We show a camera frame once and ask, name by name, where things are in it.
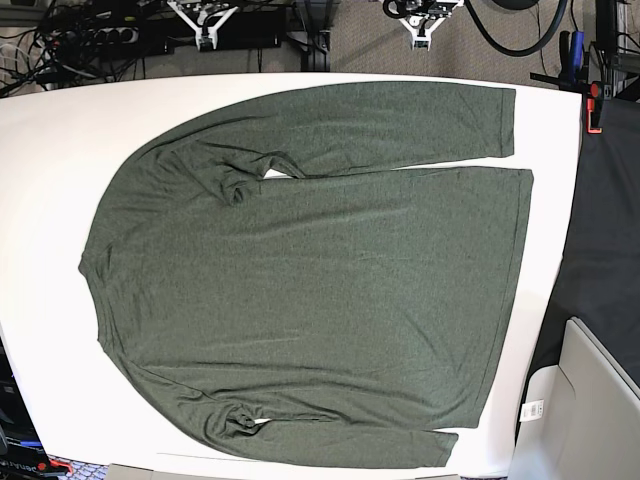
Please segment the grey plastic bin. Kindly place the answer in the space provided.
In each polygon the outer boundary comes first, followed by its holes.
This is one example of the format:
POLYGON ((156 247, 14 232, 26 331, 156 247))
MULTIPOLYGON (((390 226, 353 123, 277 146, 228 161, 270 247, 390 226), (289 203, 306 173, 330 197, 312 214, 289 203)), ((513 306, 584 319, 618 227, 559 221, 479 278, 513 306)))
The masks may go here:
POLYGON ((567 321, 559 363, 531 377, 535 400, 544 414, 520 423, 510 479, 639 477, 639 387, 582 320, 567 321))

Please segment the red clamp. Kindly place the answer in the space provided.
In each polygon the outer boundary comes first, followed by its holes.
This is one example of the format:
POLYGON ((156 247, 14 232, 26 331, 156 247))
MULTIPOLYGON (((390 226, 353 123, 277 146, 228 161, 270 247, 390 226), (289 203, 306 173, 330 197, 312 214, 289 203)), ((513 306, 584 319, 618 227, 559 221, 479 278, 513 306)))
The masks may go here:
POLYGON ((586 131, 589 134, 601 134, 600 116, 605 88, 601 81, 590 84, 586 98, 586 131))

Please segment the green long-sleeve T-shirt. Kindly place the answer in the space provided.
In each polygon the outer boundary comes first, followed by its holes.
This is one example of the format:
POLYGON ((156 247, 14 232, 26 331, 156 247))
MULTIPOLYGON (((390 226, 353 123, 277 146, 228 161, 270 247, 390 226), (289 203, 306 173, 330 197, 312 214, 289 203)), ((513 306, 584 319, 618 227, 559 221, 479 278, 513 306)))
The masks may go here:
POLYGON ((505 340, 533 174, 516 93, 400 82, 281 92, 153 139, 79 265, 98 340, 190 438, 315 467, 444 466, 505 340))

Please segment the blue handled tool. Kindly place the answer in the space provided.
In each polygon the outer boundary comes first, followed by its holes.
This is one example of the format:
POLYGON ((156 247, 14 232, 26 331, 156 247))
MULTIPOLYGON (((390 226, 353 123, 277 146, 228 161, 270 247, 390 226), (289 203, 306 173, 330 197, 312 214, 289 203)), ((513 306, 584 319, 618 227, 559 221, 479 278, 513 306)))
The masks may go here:
POLYGON ((571 34, 570 66, 573 72, 582 68, 584 56, 584 33, 576 30, 571 34))

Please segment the black box with red logo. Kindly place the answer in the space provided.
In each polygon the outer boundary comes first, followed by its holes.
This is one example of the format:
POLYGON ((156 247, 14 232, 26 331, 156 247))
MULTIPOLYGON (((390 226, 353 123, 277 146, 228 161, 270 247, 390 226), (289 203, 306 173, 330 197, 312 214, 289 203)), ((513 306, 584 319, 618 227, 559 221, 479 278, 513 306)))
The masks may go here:
POLYGON ((58 479, 73 473, 68 462, 54 460, 45 452, 4 347, 1 347, 1 472, 30 479, 58 479))

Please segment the black table leg frame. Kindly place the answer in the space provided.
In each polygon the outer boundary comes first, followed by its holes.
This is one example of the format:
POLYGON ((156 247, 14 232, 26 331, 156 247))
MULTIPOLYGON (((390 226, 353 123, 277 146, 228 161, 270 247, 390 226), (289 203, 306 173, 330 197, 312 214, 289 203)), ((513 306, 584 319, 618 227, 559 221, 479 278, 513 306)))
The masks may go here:
POLYGON ((328 73, 331 70, 331 28, 338 1, 292 1, 292 15, 299 29, 287 33, 288 42, 298 51, 302 72, 328 73))

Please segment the white barcode label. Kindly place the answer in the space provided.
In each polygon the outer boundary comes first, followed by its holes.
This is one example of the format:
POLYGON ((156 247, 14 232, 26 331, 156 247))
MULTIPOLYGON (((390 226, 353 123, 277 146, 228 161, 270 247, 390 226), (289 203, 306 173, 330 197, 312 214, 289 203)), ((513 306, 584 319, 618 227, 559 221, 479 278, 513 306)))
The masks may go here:
POLYGON ((526 423, 526 422, 536 421, 541 419, 543 414, 544 414, 543 400, 526 402, 521 405, 519 422, 526 423))

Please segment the black power strip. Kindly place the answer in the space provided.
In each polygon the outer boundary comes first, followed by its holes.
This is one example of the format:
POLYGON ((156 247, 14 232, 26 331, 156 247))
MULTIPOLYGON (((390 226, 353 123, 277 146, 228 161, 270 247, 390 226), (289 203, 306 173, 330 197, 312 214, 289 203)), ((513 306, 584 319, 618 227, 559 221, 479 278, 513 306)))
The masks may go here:
POLYGON ((55 40, 59 45, 106 47, 135 44, 140 32, 134 27, 103 27, 86 30, 66 30, 55 40))

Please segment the dark grey cloth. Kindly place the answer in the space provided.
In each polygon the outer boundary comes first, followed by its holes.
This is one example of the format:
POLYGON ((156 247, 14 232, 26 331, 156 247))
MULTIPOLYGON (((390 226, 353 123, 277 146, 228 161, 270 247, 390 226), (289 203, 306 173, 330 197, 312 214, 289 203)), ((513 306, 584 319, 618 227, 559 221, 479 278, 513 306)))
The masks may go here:
POLYGON ((639 106, 604 103, 601 133, 584 134, 559 273, 529 371, 559 362, 577 317, 639 379, 639 106))

